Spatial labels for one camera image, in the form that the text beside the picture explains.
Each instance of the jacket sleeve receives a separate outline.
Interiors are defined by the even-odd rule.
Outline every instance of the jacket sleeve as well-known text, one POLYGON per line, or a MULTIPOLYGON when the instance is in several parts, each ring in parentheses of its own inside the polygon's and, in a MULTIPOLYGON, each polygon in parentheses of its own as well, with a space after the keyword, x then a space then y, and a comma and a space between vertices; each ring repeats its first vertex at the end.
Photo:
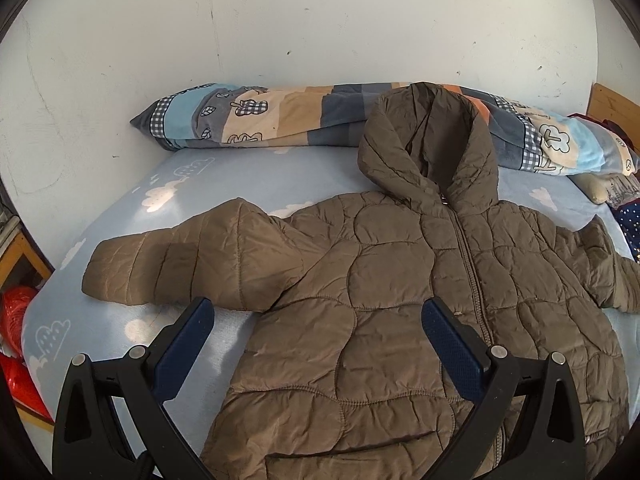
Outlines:
POLYGON ((285 221, 237 198, 171 229, 105 240, 82 291, 128 305, 205 296, 223 308, 263 312, 328 250, 330 233, 315 208, 285 221))
POLYGON ((556 227, 554 243, 598 306, 640 313, 640 266, 616 252, 599 217, 576 232, 556 227))

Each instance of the brown puffer jacket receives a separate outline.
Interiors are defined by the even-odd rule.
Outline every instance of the brown puffer jacket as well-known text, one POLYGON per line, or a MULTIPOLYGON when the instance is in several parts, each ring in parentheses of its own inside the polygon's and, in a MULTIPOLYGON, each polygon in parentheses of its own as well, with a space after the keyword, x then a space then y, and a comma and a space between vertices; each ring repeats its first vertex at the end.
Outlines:
MULTIPOLYGON (((574 233, 499 201, 486 124, 439 86, 380 99, 358 161, 383 192, 286 220, 236 199, 107 240, 82 290, 264 313, 202 451, 216 478, 420 478, 471 409, 422 332, 431 296, 487 344, 566 355, 594 476, 628 430, 625 366, 600 308, 640 310, 638 266, 598 218, 574 233)), ((479 472, 500 460, 520 407, 479 472)))

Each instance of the jacket zipper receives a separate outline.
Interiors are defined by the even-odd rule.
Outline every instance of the jacket zipper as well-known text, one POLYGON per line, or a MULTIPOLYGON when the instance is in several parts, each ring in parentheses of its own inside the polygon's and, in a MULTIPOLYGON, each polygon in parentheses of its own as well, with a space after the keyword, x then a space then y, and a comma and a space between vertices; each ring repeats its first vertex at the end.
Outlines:
MULTIPOLYGON (((482 310, 481 296, 480 296, 480 285, 478 282, 478 276, 476 275, 476 270, 471 263, 471 255, 469 246, 466 243, 466 237, 463 235, 462 226, 460 225, 460 220, 458 219, 458 215, 452 208, 449 207, 449 203, 447 203, 447 199, 442 196, 442 203, 446 206, 447 211, 449 212, 449 216, 451 216, 451 221, 453 224, 453 229, 456 232, 456 238, 458 240, 458 246, 460 247, 460 254, 462 255, 462 261, 465 264, 466 275, 469 278, 469 285, 471 287, 471 298, 474 304, 474 311, 476 313, 476 321, 478 322, 478 326, 480 327, 480 332, 482 336, 482 340, 486 345, 491 346, 491 334, 488 329, 488 323, 486 322, 486 318, 484 317, 484 311, 482 310)), ((506 434, 504 431, 504 424, 500 426, 500 431, 498 435, 495 437, 495 466, 500 463, 502 459, 502 454, 504 452, 504 444, 506 441, 506 434)))

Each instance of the white wall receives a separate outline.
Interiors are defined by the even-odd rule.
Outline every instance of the white wall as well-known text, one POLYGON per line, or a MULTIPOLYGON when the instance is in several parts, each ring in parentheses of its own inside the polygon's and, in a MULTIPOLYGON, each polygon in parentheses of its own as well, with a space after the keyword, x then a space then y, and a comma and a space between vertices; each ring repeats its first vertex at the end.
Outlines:
POLYGON ((0 45, 0 175, 53 264, 165 155, 128 121, 209 81, 430 80, 584 111, 592 0, 29 0, 0 45))
POLYGON ((610 0, 593 0, 598 83, 640 105, 640 46, 610 0))

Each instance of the red plastic bag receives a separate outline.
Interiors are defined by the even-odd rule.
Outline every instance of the red plastic bag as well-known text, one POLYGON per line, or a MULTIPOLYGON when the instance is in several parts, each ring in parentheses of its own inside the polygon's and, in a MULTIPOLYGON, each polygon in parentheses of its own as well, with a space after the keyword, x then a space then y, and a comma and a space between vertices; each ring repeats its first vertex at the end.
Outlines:
POLYGON ((18 285, 10 288, 2 295, 2 311, 0 312, 0 335, 7 341, 11 350, 22 357, 22 320, 24 311, 38 293, 30 286, 18 285))
POLYGON ((0 367, 6 377, 11 396, 32 412, 39 414, 47 422, 53 423, 47 408, 42 402, 35 384, 31 380, 27 367, 18 359, 0 354, 0 367))

